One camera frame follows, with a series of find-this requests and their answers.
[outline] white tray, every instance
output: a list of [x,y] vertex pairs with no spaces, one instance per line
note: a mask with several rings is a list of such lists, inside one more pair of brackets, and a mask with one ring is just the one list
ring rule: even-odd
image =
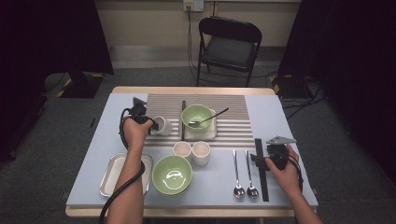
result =
[[[103,177],[100,186],[100,193],[104,196],[110,197],[114,188],[116,187],[117,180],[119,179],[120,172],[123,164],[125,163],[126,153],[118,153],[114,155],[108,163],[105,176]],[[149,190],[149,180],[152,170],[152,158],[149,155],[142,155],[142,162],[145,164],[146,170],[142,175],[143,195]]]
[[[181,130],[183,121],[181,121],[181,113],[179,117],[179,122],[178,122],[178,135],[181,137]],[[218,134],[218,124],[216,121],[216,117],[212,119],[212,123],[210,123],[210,126],[207,128],[206,132],[204,133],[192,133],[188,129],[184,129],[184,139],[185,140],[211,140],[216,137]]]

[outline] hand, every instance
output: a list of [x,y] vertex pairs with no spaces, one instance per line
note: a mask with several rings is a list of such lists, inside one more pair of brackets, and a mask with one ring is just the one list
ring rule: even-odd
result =
[[133,119],[124,118],[123,130],[128,148],[133,146],[142,147],[152,124],[153,122],[150,119],[144,124],[139,124]]
[[[293,150],[291,145],[287,144],[286,148],[289,152],[289,159],[298,163],[299,155]],[[276,177],[276,181],[279,186],[287,193],[300,192],[300,188],[298,185],[298,172],[296,167],[294,167],[290,161],[286,165],[284,170],[279,170],[271,161],[271,159],[266,158],[265,162],[267,163],[268,168],[274,173]]]

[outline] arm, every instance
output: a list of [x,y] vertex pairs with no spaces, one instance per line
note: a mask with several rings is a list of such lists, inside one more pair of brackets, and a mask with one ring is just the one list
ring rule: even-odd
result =
[[[298,154],[293,150],[291,145],[287,145],[289,155],[299,160]],[[288,162],[285,169],[280,171],[270,159],[265,159],[270,170],[274,173],[276,181],[279,186],[285,191],[288,196],[294,214],[300,224],[318,224],[322,223],[318,215],[314,212],[311,206],[306,201],[304,195],[301,193],[298,185],[298,173],[296,168]]]
[[[115,189],[128,181],[140,171],[142,150],[152,121],[138,124],[132,119],[124,121],[124,135],[128,142],[128,153],[122,167]],[[138,178],[125,189],[110,205],[107,223],[142,223],[143,221],[143,187],[142,178]]]

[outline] green bowl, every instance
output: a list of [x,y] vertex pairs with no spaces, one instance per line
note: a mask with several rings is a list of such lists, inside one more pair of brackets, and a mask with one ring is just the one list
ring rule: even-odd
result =
[[209,119],[200,123],[197,127],[191,127],[189,123],[191,121],[203,121],[212,117],[212,110],[205,105],[189,105],[181,113],[181,120],[185,125],[186,129],[192,133],[204,133],[209,128],[213,119]]
[[177,195],[184,191],[192,179],[190,163],[179,156],[167,156],[155,164],[152,182],[155,188],[166,195]]

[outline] striped placemat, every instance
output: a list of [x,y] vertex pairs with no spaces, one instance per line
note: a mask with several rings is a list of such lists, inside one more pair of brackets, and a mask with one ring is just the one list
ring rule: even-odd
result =
[[255,147],[251,132],[248,109],[243,95],[192,95],[192,94],[149,94],[147,100],[147,115],[151,118],[162,116],[169,119],[173,131],[166,136],[149,135],[147,147],[172,147],[180,141],[179,117],[182,101],[186,106],[201,104],[215,112],[229,107],[230,109],[216,119],[216,134],[205,139],[186,138],[192,144],[198,140],[206,141],[211,147]]

